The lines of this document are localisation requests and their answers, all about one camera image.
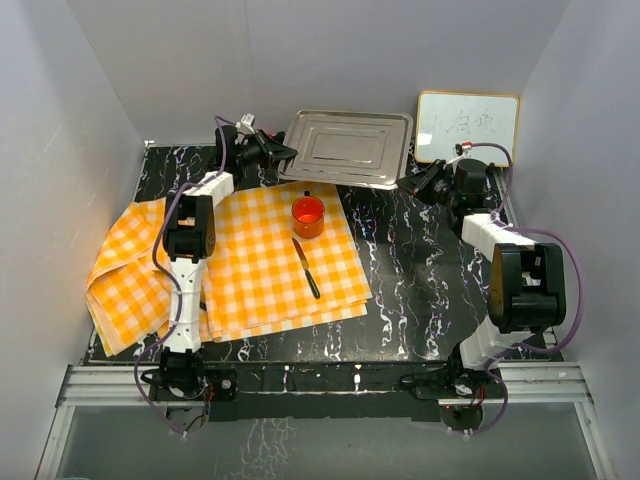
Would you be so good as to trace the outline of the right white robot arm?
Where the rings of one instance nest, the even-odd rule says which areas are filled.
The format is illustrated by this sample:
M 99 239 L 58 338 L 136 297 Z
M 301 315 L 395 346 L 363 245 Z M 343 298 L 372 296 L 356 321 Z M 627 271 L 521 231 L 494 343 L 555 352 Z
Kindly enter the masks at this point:
M 530 338 L 561 324 L 566 317 L 564 259 L 560 246 L 539 243 L 501 224 L 486 204 L 486 178 L 492 167 L 461 158 L 438 160 L 398 180 L 398 187 L 426 205 L 441 205 L 449 228 L 491 263 L 487 314 L 475 331 L 458 343 L 434 374 L 440 388 L 466 397 L 490 381 L 495 365 L 512 351 L 553 355 Z

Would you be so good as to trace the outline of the silver metal tray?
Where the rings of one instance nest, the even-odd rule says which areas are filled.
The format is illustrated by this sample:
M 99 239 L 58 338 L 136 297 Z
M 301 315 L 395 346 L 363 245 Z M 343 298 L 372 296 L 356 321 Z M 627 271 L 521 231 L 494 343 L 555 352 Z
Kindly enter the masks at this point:
M 297 156 L 282 161 L 277 176 L 393 190 L 404 176 L 412 133 L 407 114 L 301 110 L 284 139 Z

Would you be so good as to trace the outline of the orange translucent cup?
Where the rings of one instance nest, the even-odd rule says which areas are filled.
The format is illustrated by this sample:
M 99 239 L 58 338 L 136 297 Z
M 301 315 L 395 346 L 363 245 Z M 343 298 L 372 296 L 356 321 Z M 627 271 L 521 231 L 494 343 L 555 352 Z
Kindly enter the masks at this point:
M 305 190 L 291 207 L 293 229 L 303 239 L 313 239 L 324 230 L 325 205 L 321 199 Z

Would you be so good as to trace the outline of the black handled table knife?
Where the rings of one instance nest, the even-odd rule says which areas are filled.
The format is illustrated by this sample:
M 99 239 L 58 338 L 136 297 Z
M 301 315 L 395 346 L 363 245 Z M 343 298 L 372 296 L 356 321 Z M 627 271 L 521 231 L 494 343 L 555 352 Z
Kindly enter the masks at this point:
M 299 243 L 299 241 L 295 238 L 292 238 L 292 243 L 294 246 L 294 249 L 298 255 L 298 258 L 300 260 L 300 263 L 302 265 L 302 268 L 304 270 L 307 282 L 309 284 L 309 287 L 311 289 L 312 295 L 314 296 L 315 299 L 320 299 L 321 298 L 321 293 L 319 290 L 319 287 L 317 286 L 311 272 L 310 272 L 310 266 L 309 266 L 309 262 L 307 260 L 307 257 L 303 251 L 303 248 L 301 246 L 301 244 Z

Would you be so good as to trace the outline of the yellow checkered tablecloth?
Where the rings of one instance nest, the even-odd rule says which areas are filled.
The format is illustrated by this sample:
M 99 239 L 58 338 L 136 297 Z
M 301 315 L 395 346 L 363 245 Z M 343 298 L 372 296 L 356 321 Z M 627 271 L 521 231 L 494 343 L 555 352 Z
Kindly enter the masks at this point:
M 325 205 L 321 235 L 300 242 L 320 299 L 291 240 L 291 207 L 305 190 Z M 130 204 L 89 275 L 87 303 L 109 356 L 168 330 L 170 281 L 152 262 L 164 208 L 163 199 Z M 216 207 L 215 230 L 202 283 L 202 340 L 238 340 L 366 314 L 372 294 L 335 186 L 296 182 L 239 191 Z

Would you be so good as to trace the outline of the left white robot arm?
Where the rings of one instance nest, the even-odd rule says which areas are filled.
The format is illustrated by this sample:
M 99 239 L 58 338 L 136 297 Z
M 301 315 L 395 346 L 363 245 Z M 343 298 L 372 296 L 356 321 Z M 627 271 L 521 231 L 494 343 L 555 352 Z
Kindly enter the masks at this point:
M 216 157 L 197 182 L 188 182 L 165 203 L 164 220 L 152 260 L 170 281 L 168 331 L 162 336 L 159 371 L 142 379 L 186 399 L 206 385 L 200 349 L 201 289 L 216 244 L 215 208 L 232 195 L 247 168 L 273 168 L 297 151 L 284 145 L 283 131 L 268 134 L 238 124 L 215 131 Z

